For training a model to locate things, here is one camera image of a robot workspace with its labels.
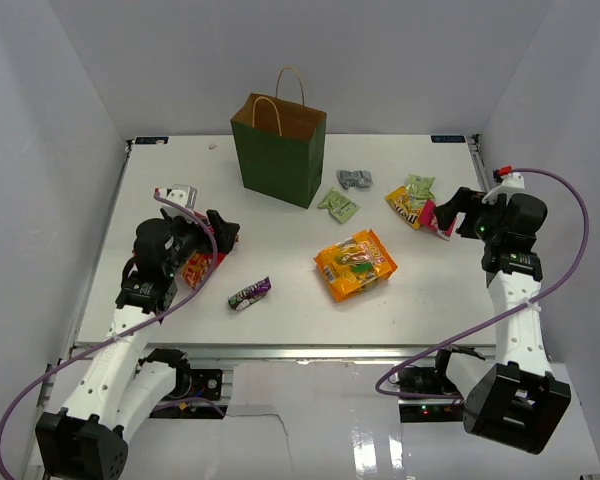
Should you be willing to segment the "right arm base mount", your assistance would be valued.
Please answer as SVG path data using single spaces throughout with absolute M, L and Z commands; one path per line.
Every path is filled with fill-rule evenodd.
M 462 423 L 464 401 L 441 381 L 433 367 L 407 367 L 392 375 L 389 384 L 401 393 L 425 394 L 423 399 L 399 399 L 400 421 L 408 423 Z

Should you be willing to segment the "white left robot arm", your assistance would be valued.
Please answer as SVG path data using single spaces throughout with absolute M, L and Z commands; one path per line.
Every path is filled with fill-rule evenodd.
M 165 396 L 179 399 L 191 374 L 165 361 L 142 358 L 160 314 L 177 293 L 176 277 L 196 253 L 213 261 L 235 245 L 239 225 L 215 210 L 205 218 L 163 212 L 136 229 L 124 266 L 107 346 L 100 349 L 58 412 L 45 412 L 35 434 L 47 475 L 61 479 L 117 479 L 130 440 Z

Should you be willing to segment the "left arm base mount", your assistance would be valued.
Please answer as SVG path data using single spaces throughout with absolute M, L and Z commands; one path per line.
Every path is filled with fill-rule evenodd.
M 178 420 L 219 420 L 224 417 L 230 375 L 222 369 L 193 369 L 178 379 L 175 390 L 160 405 L 174 405 L 152 412 L 151 418 Z

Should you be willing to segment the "grey snack packet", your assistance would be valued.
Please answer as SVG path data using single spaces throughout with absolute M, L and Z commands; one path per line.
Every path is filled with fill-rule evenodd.
M 373 178 L 367 170 L 337 170 L 336 178 L 345 189 L 359 188 L 367 189 L 373 186 Z

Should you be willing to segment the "red snack bag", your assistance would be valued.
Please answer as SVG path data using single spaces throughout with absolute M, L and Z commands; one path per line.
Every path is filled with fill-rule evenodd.
M 213 252 L 211 249 L 198 251 L 179 270 L 179 275 L 187 286 L 195 290 L 209 271 L 212 260 Z

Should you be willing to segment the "light green snack packet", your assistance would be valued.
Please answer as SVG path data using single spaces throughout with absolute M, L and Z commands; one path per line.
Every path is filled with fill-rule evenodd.
M 317 208 L 327 210 L 340 224 L 346 223 L 360 209 L 358 204 L 350 200 L 334 187 L 331 187 L 327 191 Z

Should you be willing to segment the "yellow M&M's bag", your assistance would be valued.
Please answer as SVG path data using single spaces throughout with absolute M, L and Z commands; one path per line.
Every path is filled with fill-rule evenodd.
M 426 198 L 413 196 L 406 186 L 401 186 L 386 195 L 385 201 L 411 228 L 418 230 L 421 227 L 420 217 Z

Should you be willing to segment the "purple candy wrapper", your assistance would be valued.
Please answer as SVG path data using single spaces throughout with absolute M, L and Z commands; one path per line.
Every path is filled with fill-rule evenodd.
M 243 288 L 228 298 L 228 306 L 234 311 L 241 311 L 263 299 L 271 290 L 269 277 Z

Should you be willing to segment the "pink candy packet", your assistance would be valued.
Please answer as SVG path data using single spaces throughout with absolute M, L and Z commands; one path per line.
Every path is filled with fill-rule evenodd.
M 427 199 L 422 207 L 419 217 L 420 226 L 428 229 L 431 233 L 436 234 L 443 240 L 449 241 L 454 231 L 455 222 L 452 222 L 449 228 L 441 229 L 438 225 L 438 220 L 434 212 L 435 208 L 435 202 L 431 199 Z

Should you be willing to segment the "orange candy bag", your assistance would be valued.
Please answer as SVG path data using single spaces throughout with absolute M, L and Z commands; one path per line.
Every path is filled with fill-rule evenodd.
M 398 269 L 371 229 L 323 249 L 314 261 L 336 303 L 373 289 Z

